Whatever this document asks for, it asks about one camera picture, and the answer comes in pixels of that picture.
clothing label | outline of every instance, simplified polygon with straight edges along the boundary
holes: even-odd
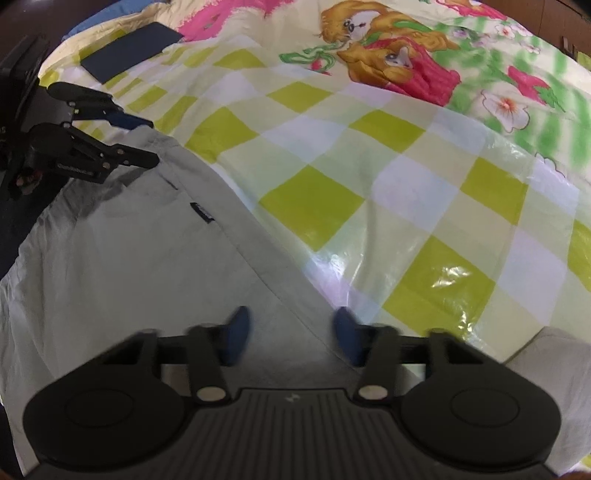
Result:
[[[211,223],[211,222],[213,222],[215,220],[215,218],[213,218],[211,215],[209,215],[209,213],[207,212],[207,210],[205,208],[203,208],[201,205],[199,205],[198,203],[191,202],[190,205],[191,205],[191,208],[193,210],[195,210],[197,212],[197,214],[203,220],[205,220],[205,223]]]

cartoon character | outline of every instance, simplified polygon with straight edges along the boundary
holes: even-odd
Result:
[[[488,17],[503,21],[507,20],[506,15],[475,0],[436,0],[436,2],[455,10],[463,17]]]
[[[337,55],[347,62],[349,77],[354,82],[439,106],[449,103],[454,88],[460,83],[458,72],[441,67],[424,46],[408,37],[387,38],[366,46],[353,43]]]
[[[459,48],[442,32],[378,2],[346,0],[322,12],[322,38],[327,42],[362,41],[373,35],[380,40],[412,38],[429,51]]]

white cloth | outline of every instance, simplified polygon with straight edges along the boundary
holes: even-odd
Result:
[[[591,452],[591,345],[545,327],[508,366],[546,390],[560,409],[560,433],[546,463],[562,475]]]

checkered bedsheet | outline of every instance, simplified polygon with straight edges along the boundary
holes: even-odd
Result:
[[[591,195],[482,124],[281,64],[248,37],[180,44],[99,86],[208,162],[335,306],[441,327],[499,360],[544,325],[591,340]],[[105,141],[117,130],[79,128]]]

blue pillow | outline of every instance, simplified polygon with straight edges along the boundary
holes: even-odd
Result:
[[[92,17],[87,18],[82,23],[72,28],[66,35],[62,37],[62,41],[70,38],[72,35],[83,32],[84,30],[94,27],[99,23],[113,20],[114,18],[123,17],[124,15],[136,14],[141,12],[149,4],[154,4],[165,0],[119,0],[119,2],[110,5]]]

